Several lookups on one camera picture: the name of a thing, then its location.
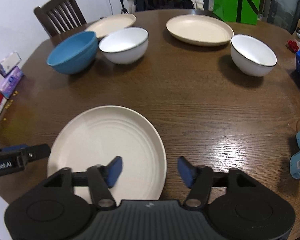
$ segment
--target white bowl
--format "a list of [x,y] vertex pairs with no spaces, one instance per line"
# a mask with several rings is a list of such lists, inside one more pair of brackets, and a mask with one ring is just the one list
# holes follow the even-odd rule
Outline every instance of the white bowl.
[[231,38],[231,57],[237,67],[249,76],[262,77],[277,64],[275,53],[266,44],[242,34]]
[[147,50],[149,34],[139,27],[125,28],[104,37],[99,49],[115,64],[131,64]]

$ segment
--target wood grain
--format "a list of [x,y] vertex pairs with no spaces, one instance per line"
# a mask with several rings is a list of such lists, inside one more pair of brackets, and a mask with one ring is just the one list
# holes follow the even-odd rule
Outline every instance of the wood grain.
[[[289,174],[300,120],[300,86],[291,73],[294,55],[285,47],[291,35],[276,26],[229,23],[236,34],[269,45],[278,65],[262,78],[246,76],[234,65],[230,45],[196,47],[173,38],[166,22],[177,15],[207,12],[158,10],[136,13],[135,26],[149,32],[145,56],[127,66],[97,53],[82,73],[67,76],[45,61],[54,46],[86,25],[43,42],[23,67],[15,102],[0,122],[0,147],[27,143],[52,146],[61,129],[81,112],[101,105],[129,107],[145,116],[165,146],[168,171],[161,199],[184,200],[188,189],[177,171],[177,158],[215,171],[237,167],[294,207],[297,218],[290,240],[300,236],[300,180]],[[0,195],[9,203],[46,177],[47,160],[0,178]],[[213,190],[210,201],[223,193]]]

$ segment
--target green paper bag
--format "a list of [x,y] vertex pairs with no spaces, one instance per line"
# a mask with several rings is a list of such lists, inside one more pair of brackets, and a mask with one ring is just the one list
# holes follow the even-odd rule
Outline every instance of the green paper bag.
[[257,24],[260,0],[214,0],[213,12],[226,22]]

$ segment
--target black pole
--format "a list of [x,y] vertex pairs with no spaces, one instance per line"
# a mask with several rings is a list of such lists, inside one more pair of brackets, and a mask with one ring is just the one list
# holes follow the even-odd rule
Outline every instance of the black pole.
[[128,13],[128,10],[124,7],[123,0],[120,0],[120,3],[122,6],[121,13]]

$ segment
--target brown wooden tabletop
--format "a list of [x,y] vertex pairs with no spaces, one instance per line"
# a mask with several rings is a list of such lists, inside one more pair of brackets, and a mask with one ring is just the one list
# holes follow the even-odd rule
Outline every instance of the brown wooden tabletop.
[[[276,26],[229,23],[269,45],[278,65],[265,77],[246,76],[234,65],[230,45],[204,48],[182,43],[166,30],[177,15],[209,12],[153,10],[136,13],[135,26],[149,32],[145,56],[132,65],[113,65],[97,53],[87,70],[72,76],[46,65],[57,44],[75,31],[43,42],[23,67],[11,107],[0,121],[0,147],[26,143],[52,146],[61,129],[81,112],[119,105],[145,116],[165,146],[168,170],[162,199],[184,200],[188,189],[177,171],[177,158],[215,171],[237,167],[290,202],[296,223],[289,239],[300,236],[300,180],[289,174],[298,152],[300,90],[286,69],[295,57],[285,43],[291,35]],[[0,195],[11,203],[46,178],[47,159],[26,171],[0,178]],[[224,189],[213,190],[211,199]]]

